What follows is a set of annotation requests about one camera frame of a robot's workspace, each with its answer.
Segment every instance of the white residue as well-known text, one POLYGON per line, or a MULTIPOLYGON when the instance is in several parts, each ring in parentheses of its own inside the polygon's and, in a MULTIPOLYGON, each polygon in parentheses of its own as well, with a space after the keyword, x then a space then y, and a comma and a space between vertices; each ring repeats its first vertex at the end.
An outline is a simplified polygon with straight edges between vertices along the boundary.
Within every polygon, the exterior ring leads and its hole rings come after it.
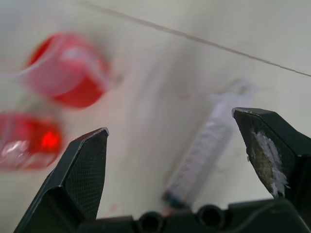
POLYGON ((270 180, 270 185, 273 190, 272 195, 274 197, 278 197, 278 192, 282 193, 285 196, 285 187, 287 187, 287 178, 282 172, 282 161, 281 161, 281 154, 278 153, 277 148, 274 142, 266 137, 264 133, 258 132, 254 133, 257 142, 259 143, 260 147, 262 148, 264 154, 271 162, 271 170, 272 176, 270 180))

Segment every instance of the dark line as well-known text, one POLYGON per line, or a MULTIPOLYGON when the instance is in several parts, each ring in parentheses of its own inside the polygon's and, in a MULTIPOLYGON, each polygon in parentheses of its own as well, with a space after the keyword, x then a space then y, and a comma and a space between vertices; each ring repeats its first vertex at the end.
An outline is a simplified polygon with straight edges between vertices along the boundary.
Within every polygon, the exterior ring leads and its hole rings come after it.
POLYGON ((118 12, 118 11, 115 11, 115 10, 111 10, 111 9, 108 9, 108 8, 105 8, 105 7, 98 6, 98 5, 95 5, 95 4, 91 3, 91 2, 82 1, 82 2, 79 2, 79 3, 81 5, 83 5, 83 6, 85 6, 85 7, 88 7, 90 9, 92 9, 92 10, 95 10, 95 11, 98 11, 98 12, 101 12, 101 13, 105 13, 107 15, 111 15, 111 16, 114 16, 114 17, 117 17, 117 18, 122 18, 122 19, 125 19, 127 21, 131 21, 131 22, 134 22, 134 23, 137 23, 137 24, 140 24, 140 25, 151 27, 151 28, 157 29, 157 30, 162 31, 162 32, 166 32, 166 33, 174 34, 174 35, 177 35, 177 36, 181 36, 181 37, 184 37, 184 38, 186 38, 188 40, 193 40, 193 41, 196 41, 196 42, 199 42, 199 43, 202 43, 202 44, 206 44, 206 45, 210 45, 210 46, 213 46, 213 47, 217 47, 217 48, 219 48, 221 50, 224 50, 224 51, 227 51, 227 52, 232 52, 232 53, 244 56, 244 57, 248 57, 250 59, 254 59, 254 60, 257 60, 257 61, 260 61, 260 62, 264 62, 264 63, 269 64, 269 65, 273 65, 273 66, 279 67, 281 69, 293 71, 293 72, 295 72, 297 74, 301 74, 301 75, 305 75, 305 76, 311 77, 310 74, 306 74, 306 73, 299 72, 299 71, 294 70, 294 69, 283 67, 283 66, 278 65, 276 63, 269 62, 267 60, 264 60, 264 59, 261 59, 261 58, 258 58, 258 57, 254 57, 254 56, 251 56, 251 55, 248 55, 247 53, 239 52, 239 51, 236 51, 236 50, 233 50, 233 49, 229 49, 229 48, 221 46, 219 44, 216 44, 216 43, 213 43, 213 42, 210 42, 210 41, 207 41, 207 40, 203 40, 203 39, 200 39, 198 37, 195 37, 195 36, 192 36, 192 35, 188 35, 186 33, 180 32, 180 31, 176 31, 174 29, 166 28, 166 27, 157 25, 155 23, 148 22, 148 21, 143 20, 143 19, 139 19, 139 18, 135 18, 135 17, 132 17, 132 16, 128 16, 128 15, 126 15, 124 13, 121 13, 121 12, 118 12))

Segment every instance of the screw hole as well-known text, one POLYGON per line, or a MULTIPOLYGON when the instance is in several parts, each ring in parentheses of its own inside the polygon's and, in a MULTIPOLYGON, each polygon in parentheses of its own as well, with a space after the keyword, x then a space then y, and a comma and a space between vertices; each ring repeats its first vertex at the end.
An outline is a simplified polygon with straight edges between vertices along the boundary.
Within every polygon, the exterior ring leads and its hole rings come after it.
POLYGON ((221 209, 216 206, 208 205, 198 213, 201 223, 210 228, 220 229, 225 224, 225 216, 221 209))
POLYGON ((157 213, 147 213, 139 219, 139 226, 143 233, 160 232, 162 225, 162 217, 157 213))

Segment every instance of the white table surface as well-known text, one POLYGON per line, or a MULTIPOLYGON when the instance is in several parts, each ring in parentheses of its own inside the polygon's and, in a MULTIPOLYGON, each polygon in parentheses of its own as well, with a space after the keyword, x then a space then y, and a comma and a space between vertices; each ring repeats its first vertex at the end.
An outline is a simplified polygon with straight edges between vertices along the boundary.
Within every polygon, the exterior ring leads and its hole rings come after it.
MULTIPOLYGON (((91 107, 63 111, 67 139, 99 127, 110 132, 98 217, 163 211, 159 198, 170 171, 209 110, 206 94, 223 90, 233 80, 243 78, 257 85, 254 107, 276 111, 298 131, 311 135, 307 25, 311 16, 306 11, 310 4, 304 0, 62 3, 72 28, 93 41, 124 75, 118 87, 91 107)), ((6 83, 0 88, 2 108, 23 96, 21 87, 6 83)), ((1 232, 14 230, 51 169, 0 173, 1 232)), ((226 208, 231 202, 265 198, 271 195, 257 179, 236 133, 194 210, 206 203, 226 208)))

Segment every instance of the red light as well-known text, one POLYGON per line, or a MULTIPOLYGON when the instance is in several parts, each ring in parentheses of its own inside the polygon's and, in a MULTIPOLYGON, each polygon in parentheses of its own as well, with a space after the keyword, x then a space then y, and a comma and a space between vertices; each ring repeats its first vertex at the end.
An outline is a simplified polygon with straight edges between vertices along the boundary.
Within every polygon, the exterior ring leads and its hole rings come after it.
POLYGON ((56 135, 53 132, 49 131, 42 137, 41 146, 42 146, 42 148, 52 149, 54 147, 57 147, 58 143, 59 143, 58 135, 56 135))

